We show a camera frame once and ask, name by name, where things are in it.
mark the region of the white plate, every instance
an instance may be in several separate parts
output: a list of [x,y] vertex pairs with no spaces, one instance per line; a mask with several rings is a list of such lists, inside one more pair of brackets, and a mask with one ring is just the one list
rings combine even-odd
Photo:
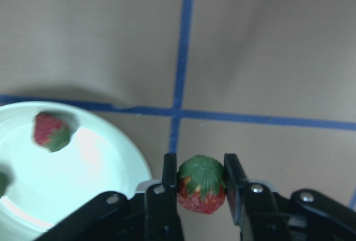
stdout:
[[[33,140],[41,111],[75,116],[71,142],[50,153]],[[0,240],[34,240],[97,194],[113,190],[127,198],[151,179],[137,147],[107,121],[70,105],[20,102],[0,107],[0,171],[11,183],[0,199]]]

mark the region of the screw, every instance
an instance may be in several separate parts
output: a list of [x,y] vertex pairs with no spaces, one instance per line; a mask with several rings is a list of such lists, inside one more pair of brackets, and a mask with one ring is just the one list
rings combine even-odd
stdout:
[[165,188],[163,187],[162,184],[154,188],[154,193],[159,195],[165,192]]
[[253,184],[253,185],[251,185],[251,191],[254,193],[262,193],[263,187],[260,184]]
[[313,202],[314,201],[313,195],[309,192],[301,192],[300,198],[304,202]]
[[109,205],[115,204],[116,202],[118,202],[119,199],[120,198],[118,197],[118,194],[114,194],[106,199],[106,203]]

